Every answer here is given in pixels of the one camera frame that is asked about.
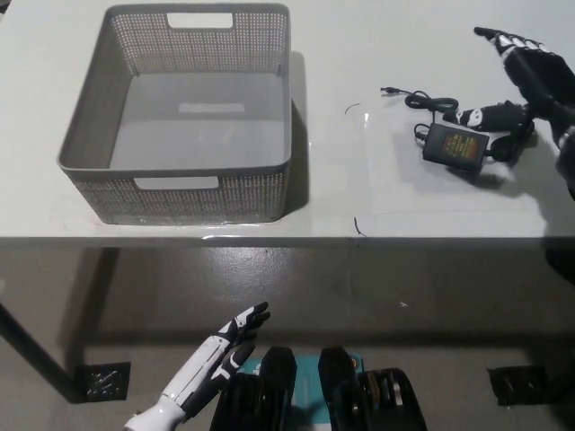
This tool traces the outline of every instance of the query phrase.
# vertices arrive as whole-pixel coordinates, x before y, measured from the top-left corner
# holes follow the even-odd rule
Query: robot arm
[[[254,349],[257,329],[270,317],[267,303],[239,314],[208,337],[168,383],[158,402],[134,416],[125,431],[173,431],[196,416]]]
[[[560,149],[557,169],[575,186],[575,74],[544,44],[505,31],[475,28],[497,49],[505,71],[527,100],[526,116],[549,121]]]

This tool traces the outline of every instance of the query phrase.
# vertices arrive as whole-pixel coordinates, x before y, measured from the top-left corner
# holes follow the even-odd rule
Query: concrete floor
[[[575,288],[540,252],[134,249],[94,277],[100,257],[1,250],[0,301],[65,367],[131,361],[128,400],[67,405],[0,340],[0,431],[120,430],[210,331],[262,300],[256,354],[343,344],[367,368],[399,366],[430,430],[575,430],[575,410],[498,408],[486,372],[569,359]],[[208,430],[214,407],[181,429]]]

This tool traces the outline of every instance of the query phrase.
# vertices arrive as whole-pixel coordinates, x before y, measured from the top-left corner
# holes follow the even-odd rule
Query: tabletop surface
[[[379,92],[382,86],[423,90],[455,97],[464,109],[522,101],[495,49],[473,27],[541,40],[575,66],[575,5],[284,0],[291,12],[293,100],[306,125],[287,214],[264,225],[148,227],[103,224],[56,163],[102,17],[117,3],[15,0],[2,21],[0,241],[209,245],[575,236],[575,203],[554,169],[548,125],[537,123],[539,142],[513,168],[488,164],[469,181],[421,160],[411,130],[429,123],[429,112]],[[356,106],[346,114],[350,105]]]

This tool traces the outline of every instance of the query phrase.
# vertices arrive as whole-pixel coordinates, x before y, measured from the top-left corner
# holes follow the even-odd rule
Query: black cable
[[[429,110],[431,112],[431,123],[435,123],[435,113],[441,112],[445,114],[446,112],[457,110],[459,108],[459,101],[452,99],[450,97],[440,97],[437,99],[431,98],[426,92],[418,90],[416,92],[407,92],[400,88],[394,87],[383,87],[382,92],[387,94],[405,94],[405,104],[414,110]],[[419,123],[413,128],[413,134],[418,139],[425,141],[427,135],[418,132],[419,127],[425,127],[429,129],[429,125]]]

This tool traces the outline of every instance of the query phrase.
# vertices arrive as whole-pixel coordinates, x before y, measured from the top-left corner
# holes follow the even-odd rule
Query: basket handle
[[[134,182],[141,190],[203,190],[219,187],[217,177],[135,178]]]
[[[167,13],[168,24],[173,29],[231,29],[231,13]]]

